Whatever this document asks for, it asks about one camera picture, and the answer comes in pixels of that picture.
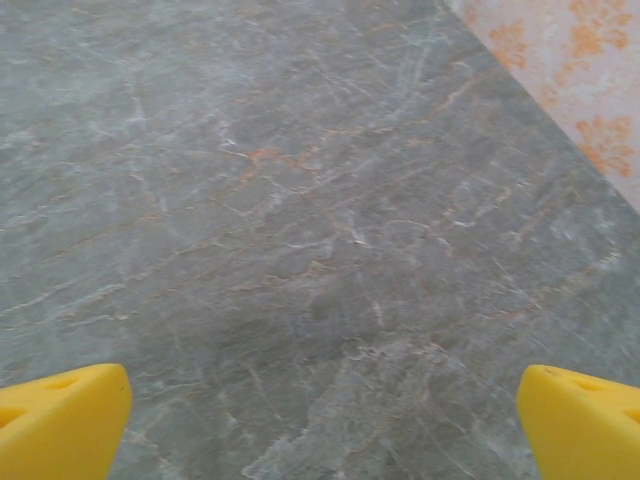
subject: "yellow triangular object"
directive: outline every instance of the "yellow triangular object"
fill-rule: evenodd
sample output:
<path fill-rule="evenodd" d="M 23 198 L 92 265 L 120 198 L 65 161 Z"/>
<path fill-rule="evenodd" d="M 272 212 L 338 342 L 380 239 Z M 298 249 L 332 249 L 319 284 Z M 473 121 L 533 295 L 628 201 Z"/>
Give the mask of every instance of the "yellow triangular object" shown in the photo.
<path fill-rule="evenodd" d="M 0 390 L 0 479 L 104 480 L 131 411 L 121 365 Z"/>
<path fill-rule="evenodd" d="M 640 479 L 640 389 L 533 365 L 517 403 L 543 480 Z"/>

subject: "wallpaper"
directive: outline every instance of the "wallpaper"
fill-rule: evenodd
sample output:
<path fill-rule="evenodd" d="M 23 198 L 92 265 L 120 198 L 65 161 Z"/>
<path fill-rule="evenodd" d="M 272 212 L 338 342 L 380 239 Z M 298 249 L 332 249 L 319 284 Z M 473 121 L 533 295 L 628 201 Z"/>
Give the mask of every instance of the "wallpaper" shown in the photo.
<path fill-rule="evenodd" d="M 640 211 L 640 0 L 448 0 Z"/>

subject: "marble tile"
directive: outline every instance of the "marble tile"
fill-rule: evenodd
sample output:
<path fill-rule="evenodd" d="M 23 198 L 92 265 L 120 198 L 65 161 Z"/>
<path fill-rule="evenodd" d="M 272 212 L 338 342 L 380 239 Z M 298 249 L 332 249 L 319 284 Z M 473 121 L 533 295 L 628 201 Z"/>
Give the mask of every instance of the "marble tile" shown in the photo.
<path fill-rule="evenodd" d="M 123 363 L 114 479 L 534 479 L 640 383 L 640 221 L 441 2 L 2 8 L 0 372 Z"/>

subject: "floral wallpaper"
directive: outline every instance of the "floral wallpaper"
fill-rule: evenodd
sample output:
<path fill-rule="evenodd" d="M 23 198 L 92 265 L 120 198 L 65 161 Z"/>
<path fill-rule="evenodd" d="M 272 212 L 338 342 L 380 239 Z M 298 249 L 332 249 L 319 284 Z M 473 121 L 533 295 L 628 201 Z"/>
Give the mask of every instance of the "floral wallpaper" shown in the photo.
<path fill-rule="evenodd" d="M 447 0 L 640 211 L 640 0 Z"/>

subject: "floor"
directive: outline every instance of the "floor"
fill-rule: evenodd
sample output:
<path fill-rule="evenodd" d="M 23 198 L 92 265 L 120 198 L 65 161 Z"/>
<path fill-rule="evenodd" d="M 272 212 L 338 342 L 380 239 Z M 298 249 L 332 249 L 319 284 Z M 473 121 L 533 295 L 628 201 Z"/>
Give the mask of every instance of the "floor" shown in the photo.
<path fill-rule="evenodd" d="M 535 479 L 640 384 L 640 221 L 431 0 L 3 4 L 0 378 L 123 363 L 113 479 Z"/>

